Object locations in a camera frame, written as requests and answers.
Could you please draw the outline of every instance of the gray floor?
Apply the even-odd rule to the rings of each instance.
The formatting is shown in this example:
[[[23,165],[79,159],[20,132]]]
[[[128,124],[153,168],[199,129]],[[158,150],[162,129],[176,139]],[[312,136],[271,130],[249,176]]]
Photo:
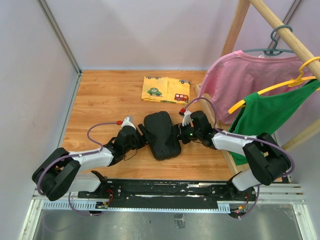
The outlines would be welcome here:
[[[106,212],[86,217],[71,210],[45,210],[34,240],[302,239],[291,205],[258,205],[241,221],[221,213],[186,213],[185,228],[177,228],[174,216],[167,212]]]

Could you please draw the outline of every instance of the teal hanger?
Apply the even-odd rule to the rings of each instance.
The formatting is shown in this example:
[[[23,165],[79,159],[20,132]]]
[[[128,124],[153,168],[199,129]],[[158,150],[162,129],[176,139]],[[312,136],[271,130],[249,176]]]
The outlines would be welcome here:
[[[263,53],[264,53],[266,56],[278,56],[278,55],[282,54],[283,52],[294,54],[294,51],[292,51],[292,50],[289,50],[289,49],[277,49],[277,48],[276,48],[277,45],[278,45],[278,41],[275,39],[274,33],[275,33],[277,30],[282,29],[282,28],[288,28],[291,32],[293,32],[292,27],[289,26],[289,25],[281,25],[281,26],[276,27],[276,28],[271,32],[271,35],[270,35],[271,40],[275,42],[273,48],[255,48],[255,49],[244,50],[243,52],[244,52],[244,53],[250,53],[250,52],[263,51]]]

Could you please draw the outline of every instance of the hanging clothes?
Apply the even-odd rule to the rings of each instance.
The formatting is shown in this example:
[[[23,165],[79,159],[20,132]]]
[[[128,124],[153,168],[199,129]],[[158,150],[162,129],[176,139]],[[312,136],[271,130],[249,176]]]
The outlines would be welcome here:
[[[220,57],[207,71],[198,97],[209,94],[216,107],[217,118],[230,125],[240,110],[229,114],[229,108],[249,94],[296,78],[302,64],[297,56],[262,58],[250,56],[242,50],[234,51]],[[311,75],[307,70],[304,76]],[[266,93],[266,96],[282,94],[300,87],[301,85],[280,87]]]
[[[241,135],[273,134],[298,109],[298,107],[320,87],[320,81],[310,80],[304,86],[274,96],[261,96],[257,92],[244,98],[243,107],[229,132]],[[236,165],[248,163],[239,154],[231,153]]]

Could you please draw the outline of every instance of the folded yellow cloth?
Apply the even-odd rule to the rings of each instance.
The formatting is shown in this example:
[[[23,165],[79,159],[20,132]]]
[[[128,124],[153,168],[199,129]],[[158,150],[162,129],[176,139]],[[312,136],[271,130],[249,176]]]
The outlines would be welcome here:
[[[161,76],[145,76],[141,99],[153,102],[187,104],[190,98],[190,82]]]

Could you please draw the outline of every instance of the hanger hook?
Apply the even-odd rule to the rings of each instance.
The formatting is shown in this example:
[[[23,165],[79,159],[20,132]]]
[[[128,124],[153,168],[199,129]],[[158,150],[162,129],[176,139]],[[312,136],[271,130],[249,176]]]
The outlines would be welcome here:
[[[304,67],[307,66],[309,63],[315,61],[315,60],[319,60],[320,56],[315,56],[313,58],[311,58],[310,60],[306,61],[304,64],[301,65],[301,67],[299,68],[299,72],[300,75],[295,79],[294,83],[289,84],[289,87],[293,87],[293,86],[297,86],[299,84],[301,84],[303,82],[303,80],[300,80],[302,78],[302,76],[304,75]]]
[[[271,32],[271,35],[270,35],[271,40],[272,40],[273,42],[275,42],[275,44],[274,44],[274,46],[273,46],[272,49],[276,49],[276,47],[277,47],[277,45],[278,45],[278,41],[277,41],[277,39],[275,39],[274,33],[275,33],[277,30],[282,29],[282,28],[287,28],[287,29],[289,29],[289,30],[293,33],[293,29],[292,29],[292,27],[289,26],[289,25],[285,25],[285,24],[284,24],[284,25],[277,26],[277,27]],[[280,51],[280,52],[278,52],[278,53],[274,53],[274,51],[269,51],[269,53],[267,53],[267,51],[263,51],[263,53],[264,53],[265,55],[267,55],[267,56],[278,56],[278,55],[282,54],[283,52]]]

